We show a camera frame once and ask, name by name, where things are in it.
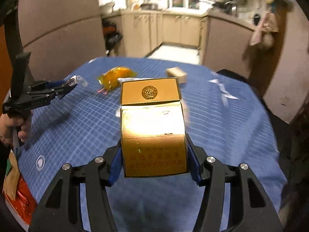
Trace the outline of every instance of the table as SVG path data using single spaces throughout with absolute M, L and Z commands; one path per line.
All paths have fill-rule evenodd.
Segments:
M 218 75 L 204 66 L 153 59 L 97 58 L 71 75 L 84 77 L 89 85 L 78 85 L 61 101 L 38 108 L 32 119 L 31 139 L 21 149 L 20 171 L 34 198 L 39 202 L 62 164 L 88 163 L 117 144 L 120 121 L 120 88 L 107 95 L 97 93 L 96 77 L 116 66 L 138 72 L 138 77 L 165 77 L 165 69 L 178 66 L 188 73 L 180 85 L 190 114 L 186 131 L 193 143 L 222 163 L 237 166 L 246 162 L 252 168 L 276 210 L 286 183 L 279 168 L 276 140 L 268 115 L 251 88 L 240 81 Z M 238 99 L 222 101 L 217 79 Z M 37 158 L 43 155 L 44 168 L 38 171 Z M 109 202 L 119 231 L 192 231 L 200 208 L 204 187 L 198 187 L 190 174 L 159 178 L 124 178 L 107 188 Z M 85 186 L 81 186 L 84 229 L 90 231 Z M 225 229 L 229 210 L 226 184 L 221 229 Z

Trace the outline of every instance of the small beige box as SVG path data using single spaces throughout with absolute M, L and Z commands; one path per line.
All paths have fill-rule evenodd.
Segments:
M 166 69 L 166 74 L 169 77 L 177 78 L 179 84 L 184 84 L 187 81 L 187 74 L 178 67 Z

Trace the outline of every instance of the yellow plastic bag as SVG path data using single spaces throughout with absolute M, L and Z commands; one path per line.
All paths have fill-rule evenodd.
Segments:
M 107 73 L 99 76 L 98 82 L 106 91 L 110 91 L 120 86 L 118 78 L 133 78 L 136 75 L 136 72 L 127 67 L 115 67 L 109 70 Z

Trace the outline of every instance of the kitchen cabinet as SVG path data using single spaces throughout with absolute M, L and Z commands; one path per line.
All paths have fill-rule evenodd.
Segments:
M 158 46 L 163 43 L 163 15 L 162 13 L 158 13 Z
M 158 46 L 157 14 L 150 15 L 150 51 Z
M 207 20 L 208 19 L 206 17 L 201 20 L 200 46 L 199 46 L 200 64 L 203 64 L 207 44 L 207 35 L 208 35 Z
M 124 14 L 123 32 L 126 57 L 143 57 L 143 16 L 138 13 Z
M 151 51 L 150 46 L 150 15 L 143 15 L 143 27 L 142 27 L 142 56 L 147 55 Z
M 122 28 L 126 57 L 144 57 L 158 46 L 156 14 L 126 13 Z
M 163 42 L 181 44 L 180 30 L 180 16 L 163 15 Z
M 183 45 L 199 46 L 201 19 L 195 17 L 181 17 L 180 41 Z
M 208 17 L 208 27 L 208 40 L 202 65 L 213 71 L 228 69 L 248 78 L 253 58 L 248 53 L 252 30 L 213 17 Z

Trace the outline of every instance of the gold cardboard box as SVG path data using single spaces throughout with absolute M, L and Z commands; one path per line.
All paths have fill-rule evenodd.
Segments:
M 175 78 L 124 82 L 121 147 L 126 177 L 187 172 L 181 93 Z

